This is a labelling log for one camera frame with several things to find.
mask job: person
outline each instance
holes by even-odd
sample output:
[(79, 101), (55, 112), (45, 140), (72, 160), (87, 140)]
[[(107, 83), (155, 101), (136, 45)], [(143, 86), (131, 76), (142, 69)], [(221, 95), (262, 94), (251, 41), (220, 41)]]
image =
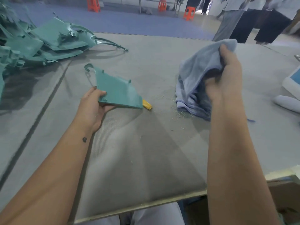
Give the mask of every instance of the person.
[[(242, 67), (221, 45), (225, 68), (208, 79), (212, 103), (207, 194), (211, 225), (280, 225), (271, 193), (250, 138), (242, 100)], [(91, 88), (53, 151), (0, 214), (1, 225), (66, 225), (92, 134), (113, 106), (98, 105), (104, 91)], [(119, 225), (118, 216), (97, 224)], [(133, 213), (131, 224), (183, 225), (177, 203)]]
[(260, 17), (261, 11), (267, 0), (255, 0), (250, 2), (248, 10), (244, 11), (242, 17), (235, 26), (230, 39), (236, 39), (238, 43), (246, 43), (250, 33)]
[(217, 42), (230, 37), (242, 14), (248, 9), (251, 1), (254, 0), (228, 0), (224, 8), (223, 20), (212, 41)]
[(300, 8), (300, 0), (272, 0), (268, 8), (272, 9), (272, 11), (263, 22), (254, 39), (257, 44), (274, 42), (292, 22)]

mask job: gray-blue towel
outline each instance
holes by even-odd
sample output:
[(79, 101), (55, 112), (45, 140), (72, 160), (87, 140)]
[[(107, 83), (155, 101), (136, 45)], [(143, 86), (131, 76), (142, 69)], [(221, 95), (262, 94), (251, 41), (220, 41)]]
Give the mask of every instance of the gray-blue towel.
[(185, 60), (179, 67), (179, 77), (175, 95), (177, 109), (187, 111), (205, 120), (210, 120), (212, 106), (205, 92), (205, 79), (221, 75), (224, 64), (221, 63), (219, 48), (225, 44), (227, 49), (234, 52), (237, 41), (225, 39), (208, 45), (192, 57)]

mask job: folded cloth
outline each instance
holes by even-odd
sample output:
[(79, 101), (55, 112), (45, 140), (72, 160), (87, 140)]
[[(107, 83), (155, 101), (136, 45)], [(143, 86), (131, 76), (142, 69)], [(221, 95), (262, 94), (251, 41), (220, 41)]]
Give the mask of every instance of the folded cloth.
[(204, 80), (222, 74), (224, 63), (219, 53), (222, 44), (234, 52), (237, 41), (225, 39), (215, 42), (202, 48), (180, 65), (175, 89), (177, 110), (210, 120), (212, 105), (205, 92)]

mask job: blue floor mat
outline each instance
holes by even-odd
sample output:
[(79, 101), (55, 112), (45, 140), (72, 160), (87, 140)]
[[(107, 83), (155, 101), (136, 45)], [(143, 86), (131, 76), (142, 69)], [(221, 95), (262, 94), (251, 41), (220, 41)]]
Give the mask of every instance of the blue floor mat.
[[(145, 15), (121, 11), (101, 9), (95, 13), (87, 10), (84, 6), (72, 6), (61, 4), (26, 3), (32, 21), (41, 25), (54, 17), (55, 12), (59, 18), (82, 25), (91, 31), (109, 32), (118, 34), (136, 34), (152, 36), (169, 36), (191, 39), (211, 40), (213, 34), (202, 30), (192, 22), (182, 18), (168, 16)], [(25, 21), (24, 9), (21, 4), (11, 3), (11, 6)]]

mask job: orange plastic stool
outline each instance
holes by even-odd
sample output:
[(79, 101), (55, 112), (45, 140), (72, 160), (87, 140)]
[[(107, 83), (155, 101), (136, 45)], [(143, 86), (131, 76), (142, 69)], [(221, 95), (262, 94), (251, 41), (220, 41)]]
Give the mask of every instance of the orange plastic stool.
[(183, 15), (183, 18), (186, 18), (187, 20), (193, 20), (195, 15), (195, 8), (188, 6), (185, 10), (185, 14)]
[(88, 1), (88, 11), (94, 10), (96, 13), (100, 11), (100, 5), (98, 0), (87, 0)]
[(161, 11), (166, 11), (167, 9), (167, 1), (166, 0), (159, 0), (158, 3), (158, 10)]

